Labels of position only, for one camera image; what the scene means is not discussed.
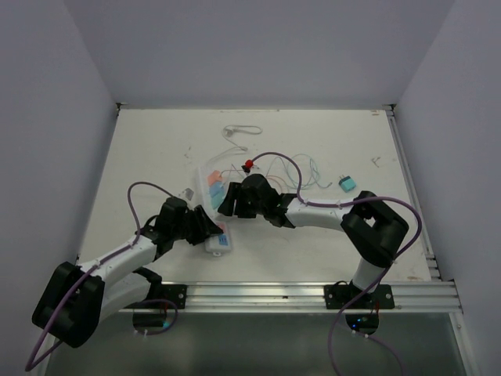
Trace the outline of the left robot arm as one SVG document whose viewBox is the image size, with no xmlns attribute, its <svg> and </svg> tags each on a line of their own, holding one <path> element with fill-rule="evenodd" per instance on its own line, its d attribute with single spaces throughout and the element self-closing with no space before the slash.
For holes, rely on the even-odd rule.
<svg viewBox="0 0 501 376">
<path fill-rule="evenodd" d="M 100 321 L 136 302 L 157 306 L 163 297 L 161 278 L 146 267 L 173 248 L 177 240 L 191 245 L 223 233 L 200 205 L 189 208 L 168 198 L 119 248 L 90 262 L 56 267 L 32 315 L 32 322 L 72 348 L 90 339 Z"/>
</svg>

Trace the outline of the white power strip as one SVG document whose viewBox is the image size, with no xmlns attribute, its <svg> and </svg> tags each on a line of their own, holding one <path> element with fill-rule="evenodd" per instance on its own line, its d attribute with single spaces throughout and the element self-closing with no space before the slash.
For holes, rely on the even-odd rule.
<svg viewBox="0 0 501 376">
<path fill-rule="evenodd" d="M 214 170 L 216 169 L 212 168 L 209 164 L 200 166 L 196 170 L 195 182 L 196 194 L 200 204 L 203 206 L 205 212 L 222 230 L 222 234 L 219 234 L 217 237 L 211 237 L 205 241 L 205 250 L 215 257 L 220 257 L 222 255 L 230 253 L 230 251 L 232 250 L 232 243 L 228 222 L 223 215 L 218 213 L 218 210 L 214 210 L 211 207 L 211 196 L 209 194 L 207 176 Z M 225 188 L 225 196 L 227 189 L 226 185 L 223 183 L 223 179 L 222 184 Z"/>
</svg>

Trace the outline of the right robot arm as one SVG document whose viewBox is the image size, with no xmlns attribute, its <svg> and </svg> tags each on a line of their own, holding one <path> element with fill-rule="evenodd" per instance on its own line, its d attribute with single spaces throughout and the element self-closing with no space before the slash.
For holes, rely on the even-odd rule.
<svg viewBox="0 0 501 376">
<path fill-rule="evenodd" d="M 230 183 L 218 213 L 241 219 L 260 215 L 276 227 L 319 227 L 345 233 L 361 257 L 348 289 L 351 303 L 361 308 L 376 299 L 381 275 L 396 259 L 409 231 L 407 221 L 369 191 L 352 201 L 312 203 L 297 193 L 278 193 L 260 174 Z"/>
</svg>

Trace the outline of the teal charger plug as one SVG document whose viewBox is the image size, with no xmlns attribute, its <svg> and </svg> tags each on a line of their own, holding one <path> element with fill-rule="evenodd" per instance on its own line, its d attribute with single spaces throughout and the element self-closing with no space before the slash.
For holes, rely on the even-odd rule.
<svg viewBox="0 0 501 376">
<path fill-rule="evenodd" d="M 343 175 L 343 176 L 341 176 L 340 180 L 338 181 L 338 186 L 345 193 L 353 191 L 357 187 L 355 180 L 351 176 L 349 176 L 349 175 L 346 175 L 346 176 Z"/>
</svg>

